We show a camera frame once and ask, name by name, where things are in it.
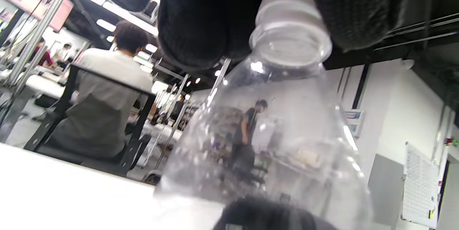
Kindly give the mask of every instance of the white t-shirt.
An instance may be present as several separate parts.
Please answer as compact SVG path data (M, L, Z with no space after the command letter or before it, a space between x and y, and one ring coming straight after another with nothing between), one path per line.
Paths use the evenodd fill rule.
M122 83L151 92L151 76L121 51L86 50L77 61L81 67ZM78 98L67 110L52 137L62 146L84 155L113 157L124 148L124 128L136 100L141 106L146 96L132 89L80 71Z

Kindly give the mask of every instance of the ceiling pipe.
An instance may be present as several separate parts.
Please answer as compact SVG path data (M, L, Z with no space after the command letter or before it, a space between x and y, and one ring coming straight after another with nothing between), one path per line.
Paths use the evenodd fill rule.
M410 43L422 42L422 41L426 41L426 40L432 40L432 39L437 39L437 38L447 37L447 36L452 36L452 35L457 35L457 34L458 34L457 32L452 32L452 33L446 33L446 34L432 36L432 37L424 37L424 38L421 38L421 39L418 39L418 40L413 40L413 41L408 41L408 42L401 42L401 43L397 43L397 44L392 44L392 45L388 45L388 46L379 47L379 48L376 48L374 50L375 51L384 50L384 49L388 49L388 48L392 48L392 47L407 45L407 44L410 44Z
M459 16L459 13L454 13L454 14L450 14L450 15L447 15L447 16L444 16L444 17L439 17L439 18L436 18L436 19L432 19L431 22L435 22L435 21L442 20L442 19L447 19L447 18L454 17L454 16ZM393 32L399 31L399 30L403 30L403 29L407 29L407 28L414 27L414 26L418 26L418 25L423 25L423 24L424 24L424 22L419 22L419 23L416 23L416 24L410 24L410 25L407 25L407 26L396 28L396 29L393 30Z
M437 26L442 26L442 25L446 25L446 24L451 24L451 23L456 23L456 22L459 22L459 18L450 19L450 20L446 20L446 21L443 21L443 22L438 22L438 23L435 23L435 24L431 24L430 28L437 27ZM394 34L386 35L384 37L384 39L387 39L387 38L390 38L390 37L394 37L394 36L409 34L409 33L417 32L417 31L421 31L421 30L423 30L425 28L426 28L426 26L420 26L420 27L409 29L409 30L405 30L405 31L402 31L402 32L397 32L397 33L394 33Z

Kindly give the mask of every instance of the plastic water bottle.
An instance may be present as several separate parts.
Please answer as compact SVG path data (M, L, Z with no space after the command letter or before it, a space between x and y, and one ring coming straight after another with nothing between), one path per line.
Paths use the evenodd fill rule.
M366 230L369 194L314 0L263 0L250 44L167 161L155 227Z

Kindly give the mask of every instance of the man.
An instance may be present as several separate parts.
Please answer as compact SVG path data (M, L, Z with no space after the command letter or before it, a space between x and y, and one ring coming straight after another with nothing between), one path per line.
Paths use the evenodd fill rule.
M257 127L257 114L264 112L267 108L268 103L266 100L258 100L255 103L255 107L248 109L243 115L241 122L236 128L233 147L231 148L228 163L230 168L236 162L250 167L254 165L254 149L251 143L255 128Z
M148 43L146 32L127 21L119 22L114 32L115 52L86 50L78 61L81 67L151 91L151 77L133 60ZM67 111L49 141L67 150L100 159L121 155L125 145L124 129L134 102L146 98L129 88L81 71L77 81L78 98Z
M40 50L41 47L44 46L44 38L41 37L40 41L38 42L37 46L35 47L35 50L33 51L32 55L30 56L29 60L28 60L28 63L30 63L32 60L33 60L33 57L35 57L35 55L37 54L38 50ZM24 51L25 47L23 47L23 49L19 52L19 55L21 55ZM54 67L55 64L51 58L51 55L49 54L49 51L46 50L44 53L43 53L43 56L41 57L38 65L40 66L48 66L48 67Z
M178 99L177 102L175 103L174 108L172 109L172 107L171 107L171 109L172 109L171 119L173 119L175 122L177 122L177 119L179 118L179 115L180 115L180 112L182 111L184 102L185 102L185 97L181 95L180 99Z
M65 69L68 65L68 59L70 58L70 49L72 45L70 43L64 44L64 47L61 50L57 50L53 58L59 67Z

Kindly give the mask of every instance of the black t-shirt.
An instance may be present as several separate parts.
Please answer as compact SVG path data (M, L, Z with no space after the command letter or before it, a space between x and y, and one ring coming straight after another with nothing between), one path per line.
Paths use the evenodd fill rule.
M235 133L235 142L240 144L242 143L242 121L247 120L247 136L249 138L249 144L252 142L252 137L254 136L255 127L257 126L257 110L250 108L244 113L242 120L239 122Z

